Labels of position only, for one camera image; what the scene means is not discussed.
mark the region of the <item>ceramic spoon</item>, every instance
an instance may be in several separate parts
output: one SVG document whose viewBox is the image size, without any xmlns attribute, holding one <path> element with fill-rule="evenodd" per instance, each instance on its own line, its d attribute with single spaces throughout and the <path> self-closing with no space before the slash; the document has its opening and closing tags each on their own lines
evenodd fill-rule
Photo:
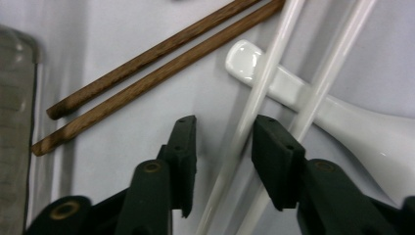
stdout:
<svg viewBox="0 0 415 235">
<path fill-rule="evenodd" d="M 226 69 L 253 86 L 261 55 L 249 41 L 239 41 L 228 53 Z M 309 89 L 309 84 L 279 66 L 267 95 L 299 111 Z M 327 96 L 314 122 L 351 150 L 395 203 L 415 195 L 414 119 L 370 112 Z"/>
</svg>

